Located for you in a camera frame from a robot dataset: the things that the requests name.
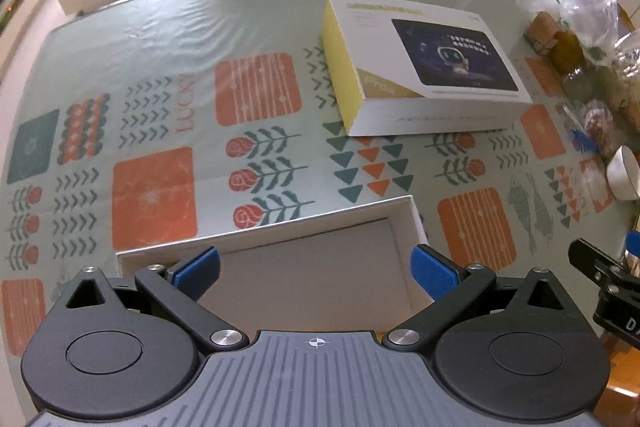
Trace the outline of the blue white small brush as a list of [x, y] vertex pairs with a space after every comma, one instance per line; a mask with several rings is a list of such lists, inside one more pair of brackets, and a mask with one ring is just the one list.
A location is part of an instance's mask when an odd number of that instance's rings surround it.
[[565, 103], [562, 103], [561, 107], [564, 115], [570, 123], [568, 133], [570, 134], [572, 143], [577, 147], [577, 150], [580, 150], [582, 153], [598, 153], [599, 147], [597, 146], [597, 143], [590, 138], [572, 110]]

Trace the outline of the patterned tablecloth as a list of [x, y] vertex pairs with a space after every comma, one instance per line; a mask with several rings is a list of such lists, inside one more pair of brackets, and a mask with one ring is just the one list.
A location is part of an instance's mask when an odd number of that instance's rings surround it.
[[129, 0], [53, 30], [21, 81], [1, 173], [1, 349], [16, 363], [84, 265], [119, 251], [411, 195], [444, 253], [520, 274], [582, 237], [623, 250], [637, 207], [581, 148], [512, 0], [411, 0], [478, 14], [533, 98], [491, 132], [358, 138], [321, 43], [326, 0]]

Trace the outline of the clear plastic bag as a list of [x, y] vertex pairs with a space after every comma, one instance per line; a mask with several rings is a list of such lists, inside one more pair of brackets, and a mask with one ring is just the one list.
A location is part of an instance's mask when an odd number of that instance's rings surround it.
[[618, 40], [617, 0], [515, 0], [531, 16], [547, 13], [577, 37], [588, 60], [608, 65]]

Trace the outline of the open white cardboard box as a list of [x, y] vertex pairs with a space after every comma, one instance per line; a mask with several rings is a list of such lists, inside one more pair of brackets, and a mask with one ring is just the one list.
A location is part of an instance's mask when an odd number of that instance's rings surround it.
[[383, 334], [429, 306], [410, 254], [426, 235], [409, 196], [244, 231], [122, 251], [120, 274], [217, 249], [220, 277], [198, 300], [249, 336], [266, 331]]

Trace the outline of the bag of nuts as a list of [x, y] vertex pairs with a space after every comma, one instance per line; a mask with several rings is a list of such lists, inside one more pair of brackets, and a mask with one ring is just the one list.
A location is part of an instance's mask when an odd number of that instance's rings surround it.
[[622, 145], [613, 115], [608, 106], [601, 101], [591, 100], [586, 104], [584, 127], [605, 159], [611, 159]]

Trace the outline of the orange green carton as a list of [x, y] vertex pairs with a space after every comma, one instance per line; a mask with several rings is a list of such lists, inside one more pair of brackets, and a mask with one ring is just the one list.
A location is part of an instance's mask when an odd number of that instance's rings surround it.
[[539, 12], [523, 37], [538, 55], [547, 55], [558, 43], [559, 24], [548, 12]]

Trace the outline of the white tablet product box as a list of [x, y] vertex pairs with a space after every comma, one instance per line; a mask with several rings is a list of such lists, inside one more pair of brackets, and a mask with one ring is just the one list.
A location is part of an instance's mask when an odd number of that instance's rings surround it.
[[497, 130], [532, 105], [484, 20], [404, 0], [328, 0], [322, 46], [354, 138]]

